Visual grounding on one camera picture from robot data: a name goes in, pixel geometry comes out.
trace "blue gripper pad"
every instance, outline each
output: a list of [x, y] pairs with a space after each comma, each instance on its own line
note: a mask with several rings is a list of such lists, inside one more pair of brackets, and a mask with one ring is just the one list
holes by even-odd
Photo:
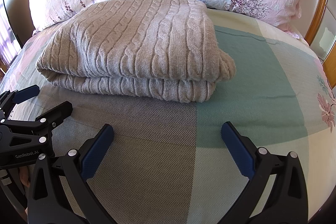
[[15, 93], [12, 102], [15, 104], [20, 104], [30, 98], [38, 96], [40, 93], [40, 88], [38, 85], [32, 85], [26, 89], [20, 90]]
[[240, 173], [251, 180], [255, 173], [253, 157], [227, 122], [222, 126], [221, 135]]
[[98, 136], [91, 145], [81, 162], [81, 177], [83, 180], [92, 178], [95, 175], [101, 161], [113, 141], [113, 127], [106, 124], [98, 134], [100, 134], [100, 136]]

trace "cable knit pattern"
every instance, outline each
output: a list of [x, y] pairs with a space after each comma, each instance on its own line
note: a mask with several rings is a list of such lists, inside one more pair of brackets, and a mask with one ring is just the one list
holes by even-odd
[[198, 0], [112, 0], [60, 28], [36, 63], [53, 85], [82, 93], [208, 100], [236, 67]]

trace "purple curtain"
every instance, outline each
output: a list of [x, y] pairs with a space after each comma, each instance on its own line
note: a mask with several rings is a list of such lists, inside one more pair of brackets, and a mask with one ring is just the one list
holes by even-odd
[[7, 68], [20, 50], [21, 47], [9, 25], [3, 0], [0, 0], [0, 58]]

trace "green flower print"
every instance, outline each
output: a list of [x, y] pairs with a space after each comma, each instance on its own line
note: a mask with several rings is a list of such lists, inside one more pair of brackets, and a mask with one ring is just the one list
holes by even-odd
[[320, 86], [322, 87], [323, 91], [328, 95], [328, 89], [324, 84], [324, 80], [320, 76], [317, 76], [317, 79], [318, 79], [318, 81], [320, 83]]

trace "bed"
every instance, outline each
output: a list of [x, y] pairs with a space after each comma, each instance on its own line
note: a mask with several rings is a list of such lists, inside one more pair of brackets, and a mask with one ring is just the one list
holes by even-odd
[[[121, 224], [217, 223], [247, 183], [221, 141], [221, 125], [231, 121], [257, 147], [279, 155], [298, 153], [311, 218], [336, 184], [336, 100], [320, 60], [302, 36], [295, 39], [241, 14], [215, 9], [207, 14], [219, 47], [237, 70], [233, 80], [217, 84], [209, 101], [85, 95], [53, 86], [35, 63], [66, 23], [61, 22], [33, 35], [4, 76], [1, 92], [40, 87], [37, 97], [16, 106], [11, 119], [31, 121], [71, 102], [71, 117], [53, 131], [56, 155], [79, 148], [111, 124], [115, 140], [88, 184]], [[254, 214], [261, 212], [273, 181]], [[67, 182], [62, 183], [73, 210], [81, 214]]]

